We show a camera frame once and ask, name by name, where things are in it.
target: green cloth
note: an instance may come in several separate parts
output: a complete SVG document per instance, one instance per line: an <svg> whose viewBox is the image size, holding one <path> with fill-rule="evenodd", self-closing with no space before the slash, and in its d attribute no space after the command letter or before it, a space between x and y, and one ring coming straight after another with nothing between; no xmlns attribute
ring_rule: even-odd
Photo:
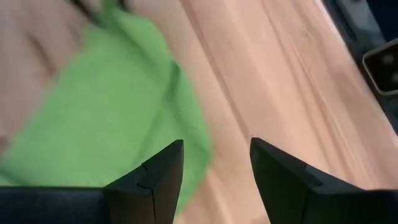
<svg viewBox="0 0 398 224"><path fill-rule="evenodd" d="M110 2L4 153L0 184L102 187L183 139L180 210L211 156L197 99L154 25Z"/></svg>

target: wooden surface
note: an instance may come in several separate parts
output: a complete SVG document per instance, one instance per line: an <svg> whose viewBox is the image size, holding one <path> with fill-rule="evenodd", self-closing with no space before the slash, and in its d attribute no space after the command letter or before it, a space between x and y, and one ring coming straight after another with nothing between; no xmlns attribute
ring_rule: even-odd
<svg viewBox="0 0 398 224"><path fill-rule="evenodd" d="M398 141L320 0L130 0L192 79L214 142L177 223L267 223L249 163L261 137L365 189L398 188ZM78 50L63 0L0 1L0 148Z"/></svg>

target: black tool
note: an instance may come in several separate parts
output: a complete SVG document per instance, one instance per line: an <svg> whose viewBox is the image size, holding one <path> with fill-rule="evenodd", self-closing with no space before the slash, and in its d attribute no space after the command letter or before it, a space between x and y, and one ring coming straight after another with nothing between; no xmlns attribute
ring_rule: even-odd
<svg viewBox="0 0 398 224"><path fill-rule="evenodd" d="M250 156L271 224L398 223L398 190L363 190L259 138Z"/></svg>
<svg viewBox="0 0 398 224"><path fill-rule="evenodd" d="M182 172L178 140L103 188L0 187L0 223L172 224Z"/></svg>

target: wood grain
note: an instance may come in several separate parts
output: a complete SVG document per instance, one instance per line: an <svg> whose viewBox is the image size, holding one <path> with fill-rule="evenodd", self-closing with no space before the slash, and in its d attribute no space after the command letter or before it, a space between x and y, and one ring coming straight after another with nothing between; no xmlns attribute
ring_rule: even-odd
<svg viewBox="0 0 398 224"><path fill-rule="evenodd" d="M252 136L360 187L398 188L397 136L320 0L128 3L165 35L214 142L208 175L177 223L268 222ZM2 142L78 50L85 25L66 1L0 2Z"/></svg>

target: wooden board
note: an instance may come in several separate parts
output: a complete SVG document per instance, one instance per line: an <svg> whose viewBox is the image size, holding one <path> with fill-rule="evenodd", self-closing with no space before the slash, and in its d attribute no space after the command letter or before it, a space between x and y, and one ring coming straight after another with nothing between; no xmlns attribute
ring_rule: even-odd
<svg viewBox="0 0 398 224"><path fill-rule="evenodd" d="M320 0L129 6L164 33L193 82L214 143L208 175L177 223L268 222L251 173L253 136L360 187L398 188L397 136ZM7 31L0 36L3 142L78 49L86 24L65 1L0 2Z"/></svg>

